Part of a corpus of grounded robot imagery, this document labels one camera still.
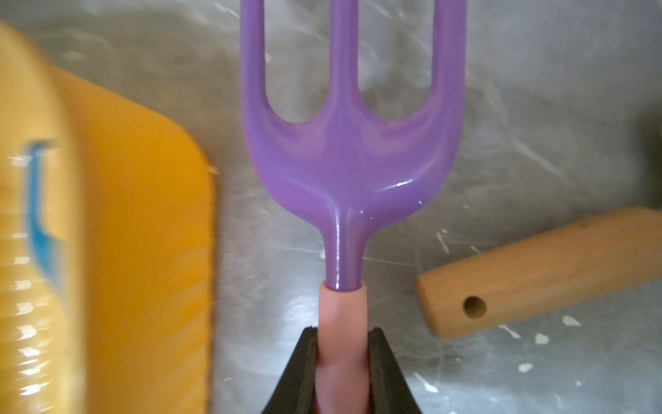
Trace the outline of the yellow plastic storage tray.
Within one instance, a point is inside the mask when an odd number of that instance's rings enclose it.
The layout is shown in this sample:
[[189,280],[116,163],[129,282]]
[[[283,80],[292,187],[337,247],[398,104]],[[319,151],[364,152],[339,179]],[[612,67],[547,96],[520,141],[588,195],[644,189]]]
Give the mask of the yellow plastic storage tray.
[[[37,141],[53,144],[42,210],[61,291],[29,257]],[[210,167],[181,127],[2,25],[2,412],[207,412],[214,227]]]

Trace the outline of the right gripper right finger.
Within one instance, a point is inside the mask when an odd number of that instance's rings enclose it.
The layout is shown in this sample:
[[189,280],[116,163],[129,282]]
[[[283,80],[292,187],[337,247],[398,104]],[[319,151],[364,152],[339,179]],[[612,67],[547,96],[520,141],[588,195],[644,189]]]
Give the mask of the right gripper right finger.
[[368,334],[370,405],[374,414],[421,414],[384,331]]

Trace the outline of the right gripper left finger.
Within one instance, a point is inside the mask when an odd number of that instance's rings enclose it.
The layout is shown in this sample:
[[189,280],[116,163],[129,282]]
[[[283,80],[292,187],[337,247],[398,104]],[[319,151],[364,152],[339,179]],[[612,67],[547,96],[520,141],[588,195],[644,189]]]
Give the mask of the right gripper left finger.
[[317,328],[305,328],[263,414],[314,414]]

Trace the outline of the purple rake pink handle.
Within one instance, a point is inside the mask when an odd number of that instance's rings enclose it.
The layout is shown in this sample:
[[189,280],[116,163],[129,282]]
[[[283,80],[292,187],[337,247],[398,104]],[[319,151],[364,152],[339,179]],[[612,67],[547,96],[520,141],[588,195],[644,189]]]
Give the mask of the purple rake pink handle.
[[448,177],[463,125],[466,37],[467,3],[436,2],[429,95],[409,117],[387,120],[360,94],[359,5],[331,2],[328,96],[313,119],[295,124],[267,98],[265,5],[241,3],[241,117],[251,162],[269,195],[324,242],[316,413],[369,409],[365,247],[375,232],[420,210]]

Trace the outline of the blue rake yellow handle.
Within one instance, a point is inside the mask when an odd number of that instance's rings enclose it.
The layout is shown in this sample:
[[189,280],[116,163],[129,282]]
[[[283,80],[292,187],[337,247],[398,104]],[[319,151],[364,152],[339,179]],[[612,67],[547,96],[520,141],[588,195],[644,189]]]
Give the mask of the blue rake yellow handle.
[[43,210],[45,196],[42,189],[45,179],[41,174],[45,171],[43,160],[45,151],[53,146],[51,141],[30,143],[26,150],[25,167],[25,225],[30,258],[40,270],[41,275],[55,289],[63,289],[62,270],[60,269],[60,245],[53,236],[45,231]]

